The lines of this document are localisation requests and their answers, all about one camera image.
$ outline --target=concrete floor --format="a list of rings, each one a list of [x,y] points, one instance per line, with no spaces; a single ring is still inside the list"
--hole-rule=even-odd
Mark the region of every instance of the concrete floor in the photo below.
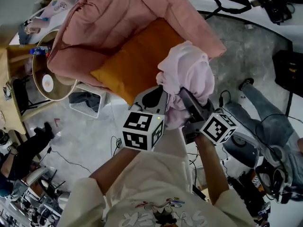
[[[210,62],[215,75],[215,91],[211,96],[214,105],[218,106],[220,93],[227,89],[232,94],[232,99],[240,102],[253,118],[258,118],[252,104],[237,90],[238,85],[247,77],[255,79],[255,86],[274,105],[283,112],[286,108],[288,92],[274,82],[275,72],[272,63],[272,55],[280,49],[286,49],[288,41],[263,28],[255,27],[246,30],[244,23],[226,17],[212,17],[208,20],[210,26],[222,39],[227,47],[227,52],[220,58]],[[38,101],[33,82],[28,84],[31,101]],[[112,136],[118,137],[119,118],[124,110],[127,110],[126,102],[115,96],[108,95],[107,104],[101,111],[98,119],[93,119],[69,108],[68,99],[59,102],[54,107],[41,112],[26,122],[30,135],[37,126],[42,127],[45,121],[49,121],[57,135],[51,141],[53,150],[58,151],[68,161],[81,164],[91,172],[111,158],[111,151],[115,150],[116,142]],[[58,127],[54,124],[54,118],[59,118]],[[244,128],[239,131],[249,135]],[[189,153],[196,153],[195,144],[187,145]],[[222,147],[217,147],[221,159],[226,159]],[[45,157],[42,164],[58,169],[57,181],[65,180],[64,188],[70,190],[73,183],[81,178],[89,176],[89,172],[80,166],[70,165],[57,153],[51,153]],[[201,160],[195,161],[197,167],[201,167]],[[226,163],[228,174],[239,176],[247,169],[240,162],[232,159]],[[198,171],[198,176],[203,181],[203,170]]]

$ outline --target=person sitting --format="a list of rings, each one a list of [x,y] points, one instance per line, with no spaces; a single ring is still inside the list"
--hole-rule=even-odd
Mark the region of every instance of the person sitting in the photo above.
[[[6,155],[0,153],[0,196],[6,197],[13,192],[14,184],[11,181],[21,180],[28,173],[32,160],[39,154],[54,138],[52,127],[44,123],[44,128],[36,128],[35,136],[29,138],[16,149],[10,146],[11,150]]]
[[[292,172],[292,186],[302,187],[303,138],[295,132],[287,116],[269,102],[253,83],[253,78],[245,79],[239,85],[239,90],[255,106],[261,121],[252,119],[240,104],[231,100],[224,108],[260,141],[261,153],[267,160],[273,159],[274,164],[279,164],[281,159],[277,159],[277,156],[282,158],[282,153],[286,155],[284,165]]]

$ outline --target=orange pillow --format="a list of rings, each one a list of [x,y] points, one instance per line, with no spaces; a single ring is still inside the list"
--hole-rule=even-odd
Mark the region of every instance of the orange pillow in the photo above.
[[[158,64],[172,47],[183,42],[166,20],[159,18],[91,74],[131,105],[139,93],[157,85]]]

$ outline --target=black shoe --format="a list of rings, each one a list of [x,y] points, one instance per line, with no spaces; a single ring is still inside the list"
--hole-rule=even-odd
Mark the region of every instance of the black shoe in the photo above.
[[[53,131],[52,131],[52,127],[51,127],[51,125],[48,122],[44,123],[44,128],[45,128],[46,134],[48,134],[50,136],[51,140],[53,138],[55,138],[55,136],[53,134]]]
[[[35,132],[36,134],[41,134],[41,133],[44,134],[44,133],[45,133],[45,131],[44,131],[43,129],[38,128],[38,127],[34,129],[34,132]]]
[[[254,82],[255,82],[255,80],[254,80],[253,78],[246,78],[246,79],[239,85],[239,90],[242,91],[242,88],[243,88],[244,84],[249,83],[249,84],[253,85]]]

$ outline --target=pink cloth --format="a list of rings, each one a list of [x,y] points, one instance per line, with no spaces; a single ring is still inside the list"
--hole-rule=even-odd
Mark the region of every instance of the pink cloth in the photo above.
[[[181,98],[180,89],[185,87],[204,106],[214,91],[214,75],[208,56],[190,41],[171,48],[168,56],[158,65],[162,71],[156,79],[168,93],[165,124],[168,130],[176,129],[190,117]]]
[[[90,72],[158,17],[209,57],[225,52],[188,0],[78,0],[60,27],[48,68],[57,75],[101,87]]]

